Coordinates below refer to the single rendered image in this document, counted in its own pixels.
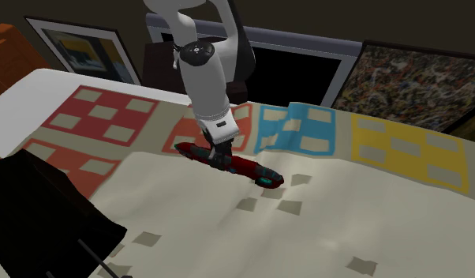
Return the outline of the long red toy craft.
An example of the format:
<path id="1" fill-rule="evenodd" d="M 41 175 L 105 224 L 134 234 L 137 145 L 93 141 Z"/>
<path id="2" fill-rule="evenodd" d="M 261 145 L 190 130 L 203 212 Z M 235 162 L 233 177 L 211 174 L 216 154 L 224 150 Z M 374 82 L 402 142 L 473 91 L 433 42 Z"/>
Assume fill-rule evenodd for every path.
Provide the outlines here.
<path id="1" fill-rule="evenodd" d="M 281 174 L 262 166 L 256 161 L 247 160 L 240 156 L 228 155 L 219 155 L 219 158 L 216 160 L 212 150 L 189 142 L 177 143 L 174 147 L 180 154 L 190 160 L 199 161 L 220 171 L 245 176 L 264 189 L 276 189 L 284 183 L 284 178 Z"/>

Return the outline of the grey-framed dark window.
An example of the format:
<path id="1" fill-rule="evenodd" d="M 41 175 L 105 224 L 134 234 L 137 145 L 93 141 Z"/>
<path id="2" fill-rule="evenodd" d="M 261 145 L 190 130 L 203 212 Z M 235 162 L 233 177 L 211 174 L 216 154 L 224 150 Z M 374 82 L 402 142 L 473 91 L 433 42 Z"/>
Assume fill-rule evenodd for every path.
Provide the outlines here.
<path id="1" fill-rule="evenodd" d="M 164 19 L 148 13 L 151 43 L 173 41 Z M 248 101 L 331 107 L 361 53 L 360 42 L 247 27 L 256 68 L 244 81 Z"/>

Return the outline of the bed with patchwork quilt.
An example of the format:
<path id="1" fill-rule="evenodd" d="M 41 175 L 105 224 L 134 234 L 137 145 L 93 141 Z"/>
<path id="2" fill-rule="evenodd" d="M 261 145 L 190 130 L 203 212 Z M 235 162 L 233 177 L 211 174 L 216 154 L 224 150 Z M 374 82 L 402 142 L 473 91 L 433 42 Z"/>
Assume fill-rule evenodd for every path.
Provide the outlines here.
<path id="1" fill-rule="evenodd" d="M 0 157 L 63 171 L 127 232 L 133 278 L 475 278 L 475 143 L 303 103 L 232 110 L 234 154 L 275 190 L 191 161 L 189 98 L 37 69 L 0 96 Z"/>

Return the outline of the large black block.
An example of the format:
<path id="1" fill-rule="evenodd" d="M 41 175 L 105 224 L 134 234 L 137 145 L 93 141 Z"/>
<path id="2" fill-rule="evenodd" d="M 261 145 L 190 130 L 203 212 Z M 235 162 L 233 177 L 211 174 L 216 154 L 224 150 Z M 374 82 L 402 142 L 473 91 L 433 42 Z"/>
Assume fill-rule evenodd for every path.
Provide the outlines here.
<path id="1" fill-rule="evenodd" d="M 0 159 L 0 265 L 9 278 L 89 278 L 126 232 L 39 157 L 21 149 Z"/>

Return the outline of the dark-framed speckled abstract painting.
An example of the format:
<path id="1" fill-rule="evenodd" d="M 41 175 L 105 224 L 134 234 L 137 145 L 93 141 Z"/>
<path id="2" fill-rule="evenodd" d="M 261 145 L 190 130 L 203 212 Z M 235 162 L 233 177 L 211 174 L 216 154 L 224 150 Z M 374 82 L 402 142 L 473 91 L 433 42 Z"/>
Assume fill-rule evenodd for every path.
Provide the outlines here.
<path id="1" fill-rule="evenodd" d="M 449 133 L 475 115 L 475 54 L 365 40 L 332 107 Z"/>

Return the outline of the orange wooden furniture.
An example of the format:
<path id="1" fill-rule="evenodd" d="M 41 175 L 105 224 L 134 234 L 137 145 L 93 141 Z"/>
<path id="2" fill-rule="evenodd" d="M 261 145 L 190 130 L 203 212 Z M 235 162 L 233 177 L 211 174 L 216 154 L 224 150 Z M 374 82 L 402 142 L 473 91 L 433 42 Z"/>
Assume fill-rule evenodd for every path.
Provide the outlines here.
<path id="1" fill-rule="evenodd" d="M 0 24 L 0 95 L 20 79 L 50 65 L 11 24 Z"/>

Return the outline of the white-framed wall picture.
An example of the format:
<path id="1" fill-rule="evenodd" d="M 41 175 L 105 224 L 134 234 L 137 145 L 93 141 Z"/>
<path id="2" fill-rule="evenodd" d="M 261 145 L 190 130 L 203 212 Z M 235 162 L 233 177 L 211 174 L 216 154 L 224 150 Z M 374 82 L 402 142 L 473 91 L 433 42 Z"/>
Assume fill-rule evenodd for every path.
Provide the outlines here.
<path id="1" fill-rule="evenodd" d="M 117 30 L 33 16 L 24 19 L 70 73 L 141 84 Z"/>

